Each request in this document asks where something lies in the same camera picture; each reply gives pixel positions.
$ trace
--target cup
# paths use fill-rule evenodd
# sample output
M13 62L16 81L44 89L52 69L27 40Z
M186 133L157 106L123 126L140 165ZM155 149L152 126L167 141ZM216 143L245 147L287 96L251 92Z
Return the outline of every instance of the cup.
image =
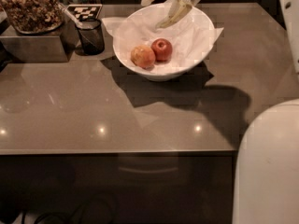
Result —
M82 49L87 55L96 55L105 49L102 33L102 22L98 19L80 20L80 26L76 24Z

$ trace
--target jar of nuts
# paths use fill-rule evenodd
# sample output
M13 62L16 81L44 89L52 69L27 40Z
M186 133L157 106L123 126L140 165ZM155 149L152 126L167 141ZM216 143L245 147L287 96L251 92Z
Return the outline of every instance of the jar of nuts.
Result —
M53 31L64 21L58 0L0 0L9 23L21 34Z

